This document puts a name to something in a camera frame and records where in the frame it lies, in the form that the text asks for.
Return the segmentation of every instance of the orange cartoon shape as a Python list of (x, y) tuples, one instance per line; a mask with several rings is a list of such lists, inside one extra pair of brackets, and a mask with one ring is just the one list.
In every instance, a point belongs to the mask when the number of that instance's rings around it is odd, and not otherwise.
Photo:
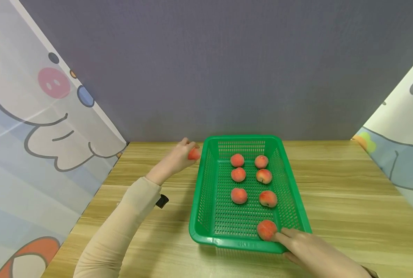
[(54, 237), (39, 237), (20, 248), (0, 269), (0, 278), (40, 278), (60, 243)]

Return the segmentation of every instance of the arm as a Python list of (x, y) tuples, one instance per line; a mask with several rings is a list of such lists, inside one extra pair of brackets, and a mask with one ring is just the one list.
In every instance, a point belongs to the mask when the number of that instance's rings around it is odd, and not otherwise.
[(131, 240), (160, 198), (161, 185), (186, 167), (193, 147), (187, 138), (180, 141), (165, 158), (145, 176), (134, 182), (113, 213), (95, 233), (81, 254), (74, 278), (117, 278)]
[(314, 277), (378, 278), (374, 271), (356, 263), (314, 234), (282, 228), (272, 241), (282, 243), (289, 250), (284, 257)]

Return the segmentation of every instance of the basket rim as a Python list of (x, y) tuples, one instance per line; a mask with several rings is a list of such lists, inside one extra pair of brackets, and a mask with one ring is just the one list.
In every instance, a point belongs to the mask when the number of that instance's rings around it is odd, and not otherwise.
[[(214, 140), (214, 139), (267, 139), (267, 138), (271, 138), (276, 140), (278, 147), (279, 147), (279, 151), (280, 151), (280, 155), (282, 160), (284, 161), (285, 164), (285, 170), (288, 176), (288, 181), (291, 185), (291, 193), (292, 195), (294, 195), (295, 199), (298, 199), (299, 202), (295, 202), (295, 205), (297, 207), (297, 211), (298, 211), (298, 218), (300, 223), (303, 226), (303, 231), (304, 232), (309, 232), (312, 233), (311, 230), (311, 226), (310, 226), (310, 222), (309, 219), (307, 217), (305, 208), (304, 208), (304, 204), (301, 198), (301, 195), (299, 193), (299, 189), (295, 180), (295, 177), (293, 175), (293, 171), (291, 169), (291, 166), (289, 164), (289, 160), (288, 157), (286, 155), (285, 152), (285, 147), (282, 143), (282, 140), (280, 140), (279, 137), (275, 136), (275, 135), (270, 135), (270, 134), (239, 134), (239, 135), (219, 135), (219, 136), (210, 136), (207, 137), (205, 139), (205, 141), (203, 142), (203, 149), (202, 149), (202, 153), (201, 153), (201, 159), (200, 159), (200, 164), (199, 164), (199, 171), (198, 171), (198, 176), (197, 176), (197, 181), (196, 181), (196, 187), (195, 187), (195, 192), (194, 192), (194, 198), (193, 198), (193, 204), (191, 207), (191, 214), (190, 214), (190, 222), (189, 222), (189, 233), (191, 238), (196, 242), (196, 243), (200, 243), (200, 244), (209, 244), (209, 245), (215, 245), (216, 247), (223, 247), (223, 248), (232, 248), (232, 249), (241, 249), (241, 250), (246, 250), (246, 251), (255, 251), (253, 249), (251, 249), (251, 247), (268, 247), (268, 245), (270, 245), (271, 247), (273, 246), (273, 244), (275, 244), (274, 242), (265, 242), (265, 241), (241, 241), (241, 245), (236, 245), (236, 242), (238, 242), (238, 240), (234, 240), (234, 239), (226, 239), (226, 238), (222, 238), (222, 237), (206, 237), (206, 236), (202, 236), (199, 235), (196, 230), (195, 230), (195, 223), (196, 223), (196, 218), (197, 218), (197, 214), (198, 214), (198, 202), (200, 201), (200, 193), (201, 193), (201, 184), (203, 181), (203, 169), (205, 167), (205, 159), (202, 159), (204, 157), (206, 157), (207, 155), (207, 146), (209, 144), (209, 141)], [(283, 253), (285, 251), (287, 251), (287, 249), (285, 248), (285, 246), (282, 245), (277, 245), (280, 248), (276, 249), (275, 251), (266, 251), (268, 253)]]

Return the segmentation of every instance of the cartoon wall panel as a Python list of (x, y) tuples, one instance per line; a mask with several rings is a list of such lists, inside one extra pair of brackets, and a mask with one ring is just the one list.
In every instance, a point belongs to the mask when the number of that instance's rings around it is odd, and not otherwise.
[(36, 278), (126, 143), (19, 2), (0, 1), (0, 278)]
[(354, 139), (413, 206), (413, 67)]

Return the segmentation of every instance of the gray wall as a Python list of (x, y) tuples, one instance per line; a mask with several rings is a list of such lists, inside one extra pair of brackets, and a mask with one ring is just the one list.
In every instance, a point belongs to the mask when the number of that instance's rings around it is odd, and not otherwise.
[(128, 141), (348, 139), (413, 65), (413, 0), (21, 2)]

